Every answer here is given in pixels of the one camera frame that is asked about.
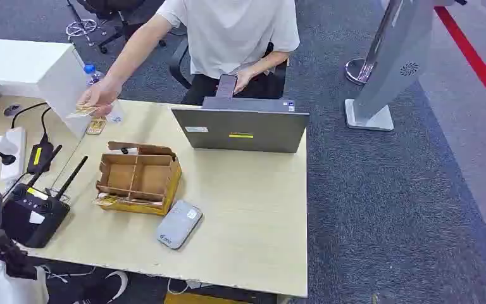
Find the person's left hand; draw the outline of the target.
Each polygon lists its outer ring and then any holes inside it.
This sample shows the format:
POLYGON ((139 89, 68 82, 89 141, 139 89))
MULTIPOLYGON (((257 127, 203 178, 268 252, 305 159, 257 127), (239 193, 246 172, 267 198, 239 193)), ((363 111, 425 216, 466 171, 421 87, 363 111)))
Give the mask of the person's left hand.
POLYGON ((251 68, 245 68, 237 72, 237 81, 234 88, 234 95, 242 92, 255 76, 254 71, 251 68))

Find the person's right hand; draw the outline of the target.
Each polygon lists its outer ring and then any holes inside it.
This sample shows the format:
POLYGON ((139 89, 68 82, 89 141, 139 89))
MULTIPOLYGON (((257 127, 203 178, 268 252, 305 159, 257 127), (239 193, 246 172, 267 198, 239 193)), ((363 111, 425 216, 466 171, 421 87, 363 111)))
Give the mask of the person's right hand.
POLYGON ((96 111, 90 114, 93 117, 108 115, 122 91, 122 84, 119 80, 113 80, 110 77, 101 79, 82 94, 77 101, 77 108, 95 107, 96 111))

